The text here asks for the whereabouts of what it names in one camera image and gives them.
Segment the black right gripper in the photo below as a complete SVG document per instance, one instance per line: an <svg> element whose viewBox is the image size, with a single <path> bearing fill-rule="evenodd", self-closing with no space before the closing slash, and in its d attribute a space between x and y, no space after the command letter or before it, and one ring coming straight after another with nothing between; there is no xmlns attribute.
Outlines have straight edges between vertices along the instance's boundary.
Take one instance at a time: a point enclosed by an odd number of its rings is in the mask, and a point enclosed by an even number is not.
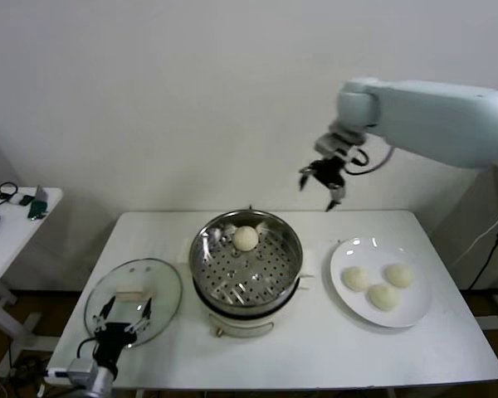
<svg viewBox="0 0 498 398"><path fill-rule="evenodd" d="M345 180L341 175L343 169L344 162L341 158L316 160L300 170L299 189L303 191L309 179L314 177L329 190L330 202L325 208L325 212L329 212L340 205L344 198Z"/></svg>

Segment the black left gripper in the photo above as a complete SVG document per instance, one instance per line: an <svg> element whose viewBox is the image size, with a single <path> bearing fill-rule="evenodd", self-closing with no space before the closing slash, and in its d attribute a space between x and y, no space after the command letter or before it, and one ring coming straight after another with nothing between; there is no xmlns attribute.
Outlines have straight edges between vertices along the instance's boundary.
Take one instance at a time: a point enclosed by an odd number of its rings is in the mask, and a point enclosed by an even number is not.
<svg viewBox="0 0 498 398"><path fill-rule="evenodd" d="M151 303L149 298L144 305L140 319L135 323L106 323L106 320L115 303L113 296L100 310L93 316L95 340L98 347L95 349L93 358L98 367L104 367L111 373L117 373L117 362L124 348L134 344L137 339L137 332L143 332L150 325Z"/></svg>

